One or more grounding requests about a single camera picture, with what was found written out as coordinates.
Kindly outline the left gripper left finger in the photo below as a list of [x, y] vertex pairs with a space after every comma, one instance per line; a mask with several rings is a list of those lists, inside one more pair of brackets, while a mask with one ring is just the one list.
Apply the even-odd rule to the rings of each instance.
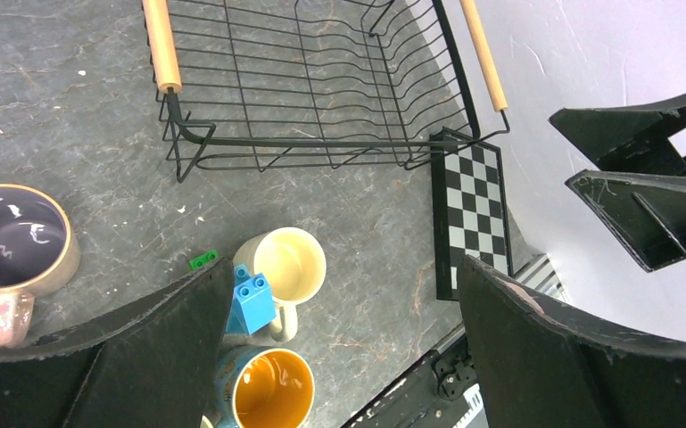
[[219, 258], [173, 284], [16, 349], [0, 348], [0, 427], [196, 427], [234, 287]]

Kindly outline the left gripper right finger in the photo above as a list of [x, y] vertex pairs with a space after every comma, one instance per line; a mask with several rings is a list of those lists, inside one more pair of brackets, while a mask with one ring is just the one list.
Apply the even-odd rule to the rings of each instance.
[[492, 427], [686, 427], [686, 342], [616, 324], [464, 257], [463, 324]]

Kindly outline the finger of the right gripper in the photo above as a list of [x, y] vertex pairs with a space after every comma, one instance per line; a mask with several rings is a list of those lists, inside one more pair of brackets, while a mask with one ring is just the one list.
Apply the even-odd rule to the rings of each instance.
[[561, 109], [550, 124], [602, 171], [686, 177], [669, 138], [686, 128], [686, 94], [612, 108]]
[[686, 259], [686, 177], [583, 170], [566, 186], [643, 270]]

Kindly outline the blue mug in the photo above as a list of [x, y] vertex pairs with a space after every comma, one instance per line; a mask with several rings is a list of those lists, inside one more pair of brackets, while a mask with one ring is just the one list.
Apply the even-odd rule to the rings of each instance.
[[214, 389], [215, 427], [299, 427], [316, 392], [310, 365], [301, 355], [255, 345], [219, 357]]

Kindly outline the cream cup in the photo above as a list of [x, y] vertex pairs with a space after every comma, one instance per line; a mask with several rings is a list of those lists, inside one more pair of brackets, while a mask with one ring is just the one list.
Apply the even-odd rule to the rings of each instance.
[[297, 334], [297, 307], [319, 291], [326, 278], [326, 255], [311, 233], [281, 227], [257, 235], [237, 250], [233, 263], [269, 281], [277, 315], [269, 323], [276, 342], [289, 342]]

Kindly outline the pink mug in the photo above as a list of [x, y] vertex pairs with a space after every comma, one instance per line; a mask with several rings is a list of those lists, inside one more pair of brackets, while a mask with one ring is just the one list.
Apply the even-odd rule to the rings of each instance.
[[35, 300], [66, 285], [80, 260], [69, 217], [55, 199], [0, 184], [0, 347], [24, 341]]

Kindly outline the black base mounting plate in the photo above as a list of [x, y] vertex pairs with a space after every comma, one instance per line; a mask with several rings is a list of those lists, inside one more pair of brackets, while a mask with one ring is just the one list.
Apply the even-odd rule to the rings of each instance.
[[[453, 427], [467, 409], [463, 392], [477, 384], [465, 329], [457, 325], [389, 383], [344, 427]], [[484, 411], [468, 427], [485, 427]]]

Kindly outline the toy block structure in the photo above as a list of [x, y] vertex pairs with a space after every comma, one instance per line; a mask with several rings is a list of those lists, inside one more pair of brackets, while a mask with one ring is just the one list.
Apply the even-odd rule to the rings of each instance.
[[245, 264], [234, 264], [234, 290], [225, 334], [252, 335], [275, 316], [272, 291], [263, 274], [253, 275]]

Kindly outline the checkerboard calibration board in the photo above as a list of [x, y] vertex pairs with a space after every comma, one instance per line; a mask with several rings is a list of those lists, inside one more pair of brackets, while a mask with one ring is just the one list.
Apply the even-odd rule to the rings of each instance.
[[457, 266], [464, 255], [513, 273], [500, 148], [445, 128], [431, 156], [436, 299], [456, 301]]

